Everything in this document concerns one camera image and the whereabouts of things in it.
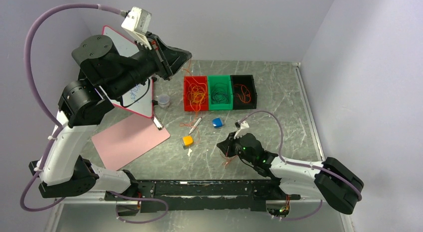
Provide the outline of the red plastic bin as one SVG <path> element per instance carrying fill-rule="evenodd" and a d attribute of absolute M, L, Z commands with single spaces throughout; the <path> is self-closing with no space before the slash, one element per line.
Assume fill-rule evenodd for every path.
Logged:
<path fill-rule="evenodd" d="M 184 111 L 209 110 L 209 90 L 206 76 L 185 76 L 183 80 Z"/>

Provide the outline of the yellow eraser block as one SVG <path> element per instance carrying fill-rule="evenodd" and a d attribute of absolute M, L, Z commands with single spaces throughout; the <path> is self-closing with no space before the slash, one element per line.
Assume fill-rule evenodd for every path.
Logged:
<path fill-rule="evenodd" d="M 193 139 L 193 137 L 191 135 L 187 135 L 187 136 L 184 136 L 182 138 L 182 145 L 183 145 L 183 148 L 184 149 L 189 148 L 193 144 L 194 144 L 194 139 Z"/>

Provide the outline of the green plastic bin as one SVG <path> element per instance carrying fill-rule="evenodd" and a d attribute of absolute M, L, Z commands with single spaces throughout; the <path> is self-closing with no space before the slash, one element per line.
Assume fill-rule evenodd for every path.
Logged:
<path fill-rule="evenodd" d="M 233 94 L 229 75 L 207 76 L 209 111 L 232 110 Z"/>

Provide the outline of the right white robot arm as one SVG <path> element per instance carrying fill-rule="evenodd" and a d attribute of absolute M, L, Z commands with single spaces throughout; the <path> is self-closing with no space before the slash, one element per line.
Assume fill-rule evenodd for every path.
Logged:
<path fill-rule="evenodd" d="M 364 182 L 336 158 L 317 162 L 282 160 L 277 153 L 265 150 L 251 133 L 240 138 L 230 133 L 216 146 L 223 155 L 237 156 L 259 175 L 275 180 L 269 186 L 269 193 L 275 199 L 286 194 L 321 199 L 346 215 L 352 214 L 362 199 Z"/>

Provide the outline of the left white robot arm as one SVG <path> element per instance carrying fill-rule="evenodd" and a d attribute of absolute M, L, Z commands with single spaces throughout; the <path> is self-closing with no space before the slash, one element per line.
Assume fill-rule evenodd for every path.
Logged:
<path fill-rule="evenodd" d="M 122 101 L 139 84 L 150 84 L 153 75 L 170 80 L 192 57 L 187 50 L 167 46 L 153 33 L 147 34 L 147 41 L 151 47 L 137 43 L 137 52 L 129 57 L 121 55 L 106 35 L 91 36 L 73 50 L 79 77 L 64 88 L 59 99 L 59 127 L 45 163 L 30 164 L 41 179 L 42 197 L 75 197 L 88 191 L 107 191 L 126 200 L 140 197 L 139 182 L 128 170 L 97 167 L 81 157 L 81 150 L 114 108 L 113 101 Z"/>

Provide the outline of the black plastic bin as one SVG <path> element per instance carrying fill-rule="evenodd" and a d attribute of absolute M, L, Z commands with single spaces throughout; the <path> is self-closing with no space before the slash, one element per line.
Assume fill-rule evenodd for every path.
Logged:
<path fill-rule="evenodd" d="M 231 75 L 233 110 L 249 110 L 257 107 L 257 92 L 253 75 Z"/>

